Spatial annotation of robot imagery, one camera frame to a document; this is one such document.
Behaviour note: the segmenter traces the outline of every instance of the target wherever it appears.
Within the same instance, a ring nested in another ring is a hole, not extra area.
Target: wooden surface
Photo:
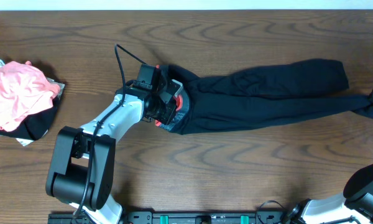
[[[353,91],[373,88],[373,11],[0,12],[0,57],[31,60],[67,84],[43,139],[22,147],[0,137],[0,223],[44,223],[52,211],[73,211],[45,194],[54,142],[62,127],[85,124],[112,101],[121,86],[115,43],[199,76],[337,59]],[[126,80],[135,78],[139,64],[122,57]],[[112,193],[126,207],[253,210],[270,199],[293,205],[342,192],[371,163],[373,120],[352,112],[186,136],[139,123],[117,145]]]

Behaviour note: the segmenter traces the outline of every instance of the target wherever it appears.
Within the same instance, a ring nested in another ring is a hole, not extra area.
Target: pile of clothes
[[[51,127],[65,85],[25,64],[0,60],[0,135],[23,146],[40,139]]]

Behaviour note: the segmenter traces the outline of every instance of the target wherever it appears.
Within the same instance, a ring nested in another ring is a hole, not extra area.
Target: white arm segment
[[[81,126],[84,133],[93,134],[97,121],[100,121],[106,114],[108,114],[122,99],[122,94],[117,94],[113,102],[107,107],[98,117],[87,124]],[[116,143],[120,141],[124,133],[135,123],[142,119],[144,109],[144,102],[136,96],[126,95],[123,105],[114,111],[106,120],[97,136],[107,134],[111,138],[116,139]],[[83,158],[88,159],[88,154],[83,154]],[[77,203],[71,203],[71,206],[78,208]],[[92,212],[86,207],[83,207],[88,216],[94,220],[95,223],[100,224],[118,224],[122,213],[122,207],[115,202],[112,195],[109,195],[104,206]]]
[[[321,200],[311,200],[305,206],[302,218],[307,224],[326,223],[349,217],[355,217],[362,224],[370,221],[355,210],[347,208],[343,193]]]

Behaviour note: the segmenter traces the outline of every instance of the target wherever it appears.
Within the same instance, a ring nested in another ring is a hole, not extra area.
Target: fabric
[[[60,87],[47,81],[30,62],[0,68],[0,130],[13,131],[30,114],[53,106]]]
[[[51,108],[26,117],[15,130],[9,132],[0,130],[0,135],[33,141],[39,140],[51,127],[60,99],[56,97],[52,103]]]
[[[341,62],[313,59],[290,65],[250,68],[223,77],[199,78],[176,65],[162,66],[183,83],[190,109],[173,133],[240,131],[321,118],[345,111],[373,118],[366,95],[330,97],[347,90]]]

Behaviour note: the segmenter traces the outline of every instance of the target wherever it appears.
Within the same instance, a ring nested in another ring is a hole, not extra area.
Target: tabletop
[[[66,83],[46,136],[22,147],[0,136],[0,223],[45,223],[74,209],[45,193],[58,131],[91,121],[122,85],[118,43],[149,64],[201,77],[328,58],[351,91],[373,88],[373,11],[0,12],[0,58],[30,60]],[[126,80],[139,63],[122,54]],[[114,198],[128,209],[254,210],[343,191],[373,163],[373,120],[345,112],[253,131],[171,134],[135,124],[116,148]]]

